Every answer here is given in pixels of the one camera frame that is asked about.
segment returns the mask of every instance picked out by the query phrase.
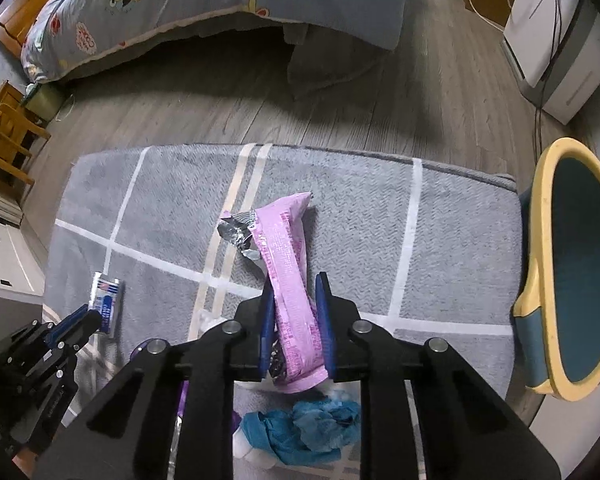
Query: yellow rim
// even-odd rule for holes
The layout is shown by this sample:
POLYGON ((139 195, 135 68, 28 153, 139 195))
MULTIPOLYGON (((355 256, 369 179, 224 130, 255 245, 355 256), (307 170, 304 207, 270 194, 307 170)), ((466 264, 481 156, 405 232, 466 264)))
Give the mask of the yellow rim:
POLYGON ((558 344, 554 294, 554 258, 551 229, 552 189, 555 167, 562 158, 583 163, 600 182, 600 161, 584 144, 568 137, 556 140, 538 161, 531 189, 529 215, 529 272, 525 290, 513 309, 514 316, 527 316, 542 310, 544 355, 549 382, 555 396, 579 400, 600 383, 600 362, 583 380, 572 383, 564 372, 558 344))

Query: black cable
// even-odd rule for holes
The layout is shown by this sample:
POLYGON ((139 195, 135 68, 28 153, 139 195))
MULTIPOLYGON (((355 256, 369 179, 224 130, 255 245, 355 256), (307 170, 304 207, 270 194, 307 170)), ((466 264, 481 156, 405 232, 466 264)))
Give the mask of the black cable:
POLYGON ((536 111, 534 113, 534 134, 533 134, 533 149, 534 149, 534 160, 536 164, 542 153, 542 107, 544 106, 544 89, 546 84, 551 77, 551 72, 554 69, 556 53, 560 46, 560 40, 562 39, 562 9, 560 7, 561 0, 554 0, 554 31, 551 37, 551 51, 549 55, 549 64, 546 69, 546 76, 542 83, 542 89, 540 91, 540 102, 536 105, 536 111), (558 40, 556 43, 555 33, 558 32, 558 40))

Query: pink wrapper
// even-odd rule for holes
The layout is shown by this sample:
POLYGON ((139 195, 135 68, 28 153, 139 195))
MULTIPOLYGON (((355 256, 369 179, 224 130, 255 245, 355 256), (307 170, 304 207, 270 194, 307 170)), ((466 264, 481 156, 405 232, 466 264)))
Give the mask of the pink wrapper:
POLYGON ((306 293, 302 215, 309 200, 311 193, 298 193, 256 209, 251 230, 276 298, 278 337, 286 359, 286 380, 278 386, 290 394, 308 390, 328 376, 315 305, 306 293))

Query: blue crumpled plastic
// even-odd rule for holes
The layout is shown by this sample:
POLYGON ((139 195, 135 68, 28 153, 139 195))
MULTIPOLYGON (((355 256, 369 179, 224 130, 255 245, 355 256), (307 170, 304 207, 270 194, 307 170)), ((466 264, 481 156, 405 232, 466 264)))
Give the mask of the blue crumpled plastic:
POLYGON ((296 402, 291 412, 247 413, 240 427, 249 443, 287 465, 340 459, 340 448, 360 440, 360 405, 351 400, 296 402))

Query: cartoon bedspread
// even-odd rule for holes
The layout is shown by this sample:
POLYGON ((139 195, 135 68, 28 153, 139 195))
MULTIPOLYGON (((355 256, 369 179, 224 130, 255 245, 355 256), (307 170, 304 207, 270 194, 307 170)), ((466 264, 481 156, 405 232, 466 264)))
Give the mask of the cartoon bedspread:
POLYGON ((22 65, 34 82, 174 27, 232 12, 333 28, 381 48, 396 46, 404 0, 49 0, 29 31, 22 65))

